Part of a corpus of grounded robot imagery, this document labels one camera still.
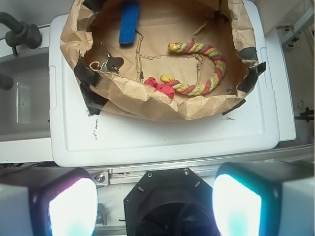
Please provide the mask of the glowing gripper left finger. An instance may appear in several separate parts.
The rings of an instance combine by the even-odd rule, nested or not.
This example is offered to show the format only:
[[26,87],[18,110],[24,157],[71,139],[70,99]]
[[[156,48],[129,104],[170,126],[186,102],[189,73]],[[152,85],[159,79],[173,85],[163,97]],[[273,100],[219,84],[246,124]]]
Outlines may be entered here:
[[96,184],[83,168],[8,168],[0,171],[2,236],[91,236]]

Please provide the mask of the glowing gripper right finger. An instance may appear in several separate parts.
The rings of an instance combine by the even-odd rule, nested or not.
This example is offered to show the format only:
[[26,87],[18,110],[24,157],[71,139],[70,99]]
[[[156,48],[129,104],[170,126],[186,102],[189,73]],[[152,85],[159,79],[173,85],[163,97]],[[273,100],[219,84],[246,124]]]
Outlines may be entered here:
[[315,165],[225,162],[213,183],[212,205],[223,236],[313,236]]

